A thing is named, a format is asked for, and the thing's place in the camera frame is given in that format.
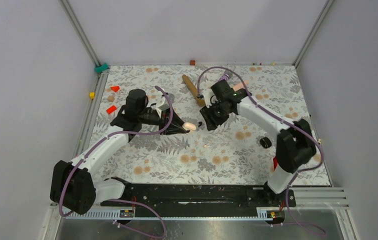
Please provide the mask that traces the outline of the purple glitter microphone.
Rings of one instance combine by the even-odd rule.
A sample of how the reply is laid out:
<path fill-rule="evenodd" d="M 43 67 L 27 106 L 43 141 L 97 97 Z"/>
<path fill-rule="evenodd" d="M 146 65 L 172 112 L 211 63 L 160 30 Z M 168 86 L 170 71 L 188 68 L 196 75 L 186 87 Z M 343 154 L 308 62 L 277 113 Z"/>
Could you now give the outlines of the purple glitter microphone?
<path fill-rule="evenodd" d="M 230 70 L 225 70 L 223 75 L 219 78 L 219 81 L 228 81 L 233 76 L 233 73 Z"/>

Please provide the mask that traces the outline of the beige charging case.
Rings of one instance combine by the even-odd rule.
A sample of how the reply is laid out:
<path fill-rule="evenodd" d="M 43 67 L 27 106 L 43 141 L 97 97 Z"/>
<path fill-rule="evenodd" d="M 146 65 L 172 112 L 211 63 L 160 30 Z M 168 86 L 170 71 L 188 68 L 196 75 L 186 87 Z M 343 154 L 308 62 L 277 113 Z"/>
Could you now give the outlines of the beige charging case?
<path fill-rule="evenodd" d="M 185 131 L 196 131 L 197 126 L 191 122 L 185 122 L 182 127 L 185 129 Z"/>

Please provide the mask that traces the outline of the red triangle block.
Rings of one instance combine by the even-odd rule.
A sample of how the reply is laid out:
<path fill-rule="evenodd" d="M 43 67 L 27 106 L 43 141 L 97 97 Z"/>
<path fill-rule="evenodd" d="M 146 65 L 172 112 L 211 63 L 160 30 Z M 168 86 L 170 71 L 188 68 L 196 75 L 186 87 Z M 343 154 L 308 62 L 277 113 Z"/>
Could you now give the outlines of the red triangle block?
<path fill-rule="evenodd" d="M 111 86 L 110 89 L 111 91 L 117 93 L 120 90 L 120 87 L 118 85 L 115 85 L 115 86 Z"/>

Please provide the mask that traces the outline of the floral table mat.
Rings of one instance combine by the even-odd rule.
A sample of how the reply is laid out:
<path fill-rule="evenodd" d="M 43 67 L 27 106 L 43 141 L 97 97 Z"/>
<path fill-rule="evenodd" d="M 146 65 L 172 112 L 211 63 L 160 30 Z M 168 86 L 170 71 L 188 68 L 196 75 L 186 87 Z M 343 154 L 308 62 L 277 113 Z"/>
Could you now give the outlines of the floral table mat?
<path fill-rule="evenodd" d="M 249 81 L 248 89 L 262 106 L 289 118 L 310 118 L 296 69 L 293 66 L 233 65 L 235 85 Z M 151 103 L 161 93 L 157 87 L 175 96 L 173 108 L 179 117 L 193 124 L 203 121 L 195 98 L 183 83 L 187 75 L 195 83 L 201 78 L 202 91 L 209 89 L 223 74 L 222 69 L 207 65 L 114 65 L 110 68 L 94 123 L 91 143 L 106 134 L 130 90 L 141 89 Z M 118 92 L 111 86 L 119 86 Z M 107 97 L 114 96 L 114 102 Z M 148 135 L 155 126 L 144 125 L 142 136 L 114 153 L 94 175 L 94 181 L 119 177 L 132 183 L 160 184 L 235 184 L 261 185 L 274 172 L 275 148 L 263 148 L 260 139 L 267 133 L 244 117 L 232 114 L 214 131 L 204 125 L 195 132 L 175 135 Z"/>

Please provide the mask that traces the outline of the gold microphone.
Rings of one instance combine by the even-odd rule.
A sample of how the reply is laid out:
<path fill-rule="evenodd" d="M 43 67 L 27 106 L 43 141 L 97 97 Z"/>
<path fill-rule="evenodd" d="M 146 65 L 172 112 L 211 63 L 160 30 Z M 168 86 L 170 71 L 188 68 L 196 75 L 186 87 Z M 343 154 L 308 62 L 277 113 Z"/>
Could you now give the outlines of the gold microphone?
<path fill-rule="evenodd" d="M 187 75 L 185 75 L 185 74 L 183 74 L 181 77 L 182 77 L 183 83 L 186 85 L 186 87 L 188 88 L 189 92 L 194 97 L 196 104 L 198 106 L 200 106 L 201 108 L 205 107 L 206 106 L 205 101 L 203 99 L 201 99 L 201 98 L 198 98 L 197 88 L 192 83 L 192 81 L 190 80 L 190 78 Z"/>

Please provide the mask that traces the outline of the beige small block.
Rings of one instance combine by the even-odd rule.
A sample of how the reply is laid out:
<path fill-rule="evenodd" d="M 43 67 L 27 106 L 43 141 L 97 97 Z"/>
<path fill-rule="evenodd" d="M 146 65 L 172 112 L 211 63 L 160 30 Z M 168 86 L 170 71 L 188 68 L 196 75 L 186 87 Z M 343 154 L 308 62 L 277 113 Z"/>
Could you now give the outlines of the beige small block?
<path fill-rule="evenodd" d="M 107 97 L 107 101 L 112 103 L 115 101 L 115 97 L 113 95 L 110 95 Z"/>

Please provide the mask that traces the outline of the teal corner clip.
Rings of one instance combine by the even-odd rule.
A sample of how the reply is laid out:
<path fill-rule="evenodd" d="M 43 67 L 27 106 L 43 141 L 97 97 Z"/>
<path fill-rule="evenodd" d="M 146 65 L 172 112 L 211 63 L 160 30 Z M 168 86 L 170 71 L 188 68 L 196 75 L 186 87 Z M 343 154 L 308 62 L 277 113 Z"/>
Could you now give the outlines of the teal corner clip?
<path fill-rule="evenodd" d="M 95 68 L 94 68 L 94 71 L 95 71 L 97 74 L 100 74 L 100 73 L 102 73 L 103 71 L 105 71 L 105 70 L 107 70 L 107 69 L 109 69 L 109 68 L 110 68 L 109 65 L 105 62 L 105 63 L 103 63 L 102 65 L 95 67 Z"/>

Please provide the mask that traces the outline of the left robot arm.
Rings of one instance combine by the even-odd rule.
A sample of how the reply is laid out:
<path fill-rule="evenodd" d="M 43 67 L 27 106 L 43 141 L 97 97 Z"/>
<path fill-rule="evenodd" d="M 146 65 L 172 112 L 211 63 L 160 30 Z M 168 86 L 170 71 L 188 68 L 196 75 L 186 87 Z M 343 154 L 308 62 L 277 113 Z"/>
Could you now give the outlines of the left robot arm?
<path fill-rule="evenodd" d="M 66 207 L 71 212 L 83 215 L 93 206 L 114 199 L 125 206 L 132 200 L 132 192 L 123 180 L 107 179 L 93 181 L 104 163 L 136 135 L 142 136 L 143 125 L 157 126 L 148 135 L 187 134 L 197 129 L 183 121 L 174 111 L 174 96 L 162 92 L 159 103 L 148 105 L 146 92 L 142 89 L 129 91 L 125 104 L 107 128 L 106 134 L 87 150 L 66 162 L 60 160 L 53 168 L 50 200 Z"/>

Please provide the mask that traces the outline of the pink microphone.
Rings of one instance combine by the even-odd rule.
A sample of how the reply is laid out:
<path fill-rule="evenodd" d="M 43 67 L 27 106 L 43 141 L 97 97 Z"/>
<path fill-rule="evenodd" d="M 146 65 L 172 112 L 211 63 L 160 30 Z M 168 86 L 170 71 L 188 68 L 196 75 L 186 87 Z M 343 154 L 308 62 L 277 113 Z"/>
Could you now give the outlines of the pink microphone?
<path fill-rule="evenodd" d="M 238 91 L 238 90 L 240 90 L 240 89 L 244 89 L 245 86 L 247 86 L 248 84 L 249 84 L 249 81 L 248 81 L 248 80 L 247 80 L 247 81 L 243 81 L 243 82 L 240 82 L 240 83 L 234 85 L 234 86 L 232 87 L 232 89 L 236 92 L 236 91 Z"/>

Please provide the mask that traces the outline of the red box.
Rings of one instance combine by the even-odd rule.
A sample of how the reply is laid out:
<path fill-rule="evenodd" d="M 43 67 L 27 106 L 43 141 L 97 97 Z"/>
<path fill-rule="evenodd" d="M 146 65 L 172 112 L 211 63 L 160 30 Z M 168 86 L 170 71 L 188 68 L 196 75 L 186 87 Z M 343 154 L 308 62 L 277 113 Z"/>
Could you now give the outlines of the red box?
<path fill-rule="evenodd" d="M 273 158 L 273 169 L 275 170 L 277 168 L 277 166 L 278 166 L 278 161 L 277 161 L 277 158 L 274 157 Z"/>

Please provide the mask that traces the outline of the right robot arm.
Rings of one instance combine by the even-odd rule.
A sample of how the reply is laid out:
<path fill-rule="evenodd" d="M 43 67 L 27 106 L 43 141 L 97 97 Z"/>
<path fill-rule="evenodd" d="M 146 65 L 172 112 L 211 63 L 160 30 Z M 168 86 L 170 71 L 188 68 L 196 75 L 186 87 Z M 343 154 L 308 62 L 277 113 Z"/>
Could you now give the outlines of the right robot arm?
<path fill-rule="evenodd" d="M 230 114 L 251 121 L 275 143 L 274 172 L 264 183 L 260 199 L 270 206 L 279 203 L 289 207 L 289 186 L 299 168 L 317 153 L 310 124 L 305 119 L 290 121 L 276 112 L 258 105 L 252 94 L 242 87 L 234 90 L 226 80 L 220 80 L 204 93 L 199 94 L 205 106 L 200 113 L 208 131 L 215 130 L 229 119 Z"/>

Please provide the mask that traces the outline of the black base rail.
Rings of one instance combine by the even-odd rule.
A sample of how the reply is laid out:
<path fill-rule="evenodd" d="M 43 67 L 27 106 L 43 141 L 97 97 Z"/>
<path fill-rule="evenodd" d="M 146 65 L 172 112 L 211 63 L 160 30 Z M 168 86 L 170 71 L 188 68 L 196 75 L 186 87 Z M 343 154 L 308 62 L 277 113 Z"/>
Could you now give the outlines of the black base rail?
<path fill-rule="evenodd" d="M 123 202 L 103 201 L 102 207 L 130 207 L 136 217 L 154 214 L 140 203 L 154 209 L 163 218 L 257 217 L 257 210 L 283 211 L 295 207 L 292 190 L 274 193 L 267 185 L 157 184 L 125 182 Z"/>

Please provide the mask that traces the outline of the yellow cube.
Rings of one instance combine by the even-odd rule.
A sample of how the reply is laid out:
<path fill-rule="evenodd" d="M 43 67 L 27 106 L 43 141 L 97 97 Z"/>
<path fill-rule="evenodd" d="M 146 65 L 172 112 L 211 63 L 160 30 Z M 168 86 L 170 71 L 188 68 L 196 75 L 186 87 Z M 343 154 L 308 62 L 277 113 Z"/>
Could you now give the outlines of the yellow cube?
<path fill-rule="evenodd" d="M 89 98 L 93 100 L 95 98 L 95 95 L 96 95 L 95 92 L 90 92 Z"/>

